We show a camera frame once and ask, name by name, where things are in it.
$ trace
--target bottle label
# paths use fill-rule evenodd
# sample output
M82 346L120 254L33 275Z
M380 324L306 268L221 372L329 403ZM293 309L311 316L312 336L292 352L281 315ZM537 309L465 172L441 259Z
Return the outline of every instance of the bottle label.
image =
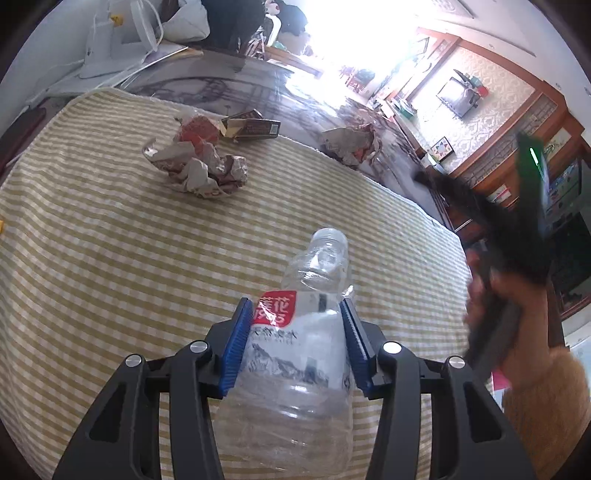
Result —
M339 301L338 295L315 291L266 292L256 306L241 369L349 391Z

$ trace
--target human hand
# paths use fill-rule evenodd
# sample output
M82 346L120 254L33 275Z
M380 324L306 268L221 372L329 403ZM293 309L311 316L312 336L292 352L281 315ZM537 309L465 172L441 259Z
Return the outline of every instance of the human hand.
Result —
M472 272L468 285L467 315L464 318L471 329L484 316L484 283L478 275L478 254L466 253L466 262ZM491 287L501 298L511 300L522 309L521 324L515 345L499 368L514 389L536 383L550 369L552 357L548 347L548 297L545 287L535 285L514 273L491 272Z

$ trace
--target television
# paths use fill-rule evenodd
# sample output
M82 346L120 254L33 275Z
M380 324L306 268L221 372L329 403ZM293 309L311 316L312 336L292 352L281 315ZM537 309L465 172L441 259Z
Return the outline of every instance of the television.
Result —
M459 118L466 115L470 109L476 107L476 102L480 98L471 86L461 82L457 78L451 77L443 86L437 98L448 107Z

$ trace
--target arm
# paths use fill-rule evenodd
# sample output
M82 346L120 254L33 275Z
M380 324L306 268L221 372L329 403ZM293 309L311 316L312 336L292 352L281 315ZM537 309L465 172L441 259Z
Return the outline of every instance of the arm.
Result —
M478 256L468 252L472 270L465 322L476 325L484 314ZM493 273L499 296L519 304L523 314L514 347L499 366L511 382L503 397L505 415L523 442L541 480L550 479L573 452L591 419L583 366L564 348L548 347L548 298L515 274Z

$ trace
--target metal screw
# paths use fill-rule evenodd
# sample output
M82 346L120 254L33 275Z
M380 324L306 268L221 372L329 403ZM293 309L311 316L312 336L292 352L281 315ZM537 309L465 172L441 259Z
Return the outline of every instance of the metal screw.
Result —
M209 348L209 345L202 340L198 340L197 342L193 342L189 348L193 353L203 353Z
M391 353L392 355L396 355L402 351L402 346L396 342L386 342L382 348L386 353Z
M464 359L461 356L453 356L449 359L449 364L453 367L453 368L464 368L466 366L466 362L464 361Z
M128 367L137 367L141 362L142 358L137 354L130 355L125 359L125 365Z

